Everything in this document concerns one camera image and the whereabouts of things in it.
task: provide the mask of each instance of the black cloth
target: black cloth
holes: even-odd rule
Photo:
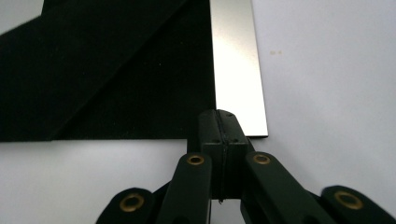
[[[212,55],[208,0],[46,0],[0,36],[0,141],[188,138]]]

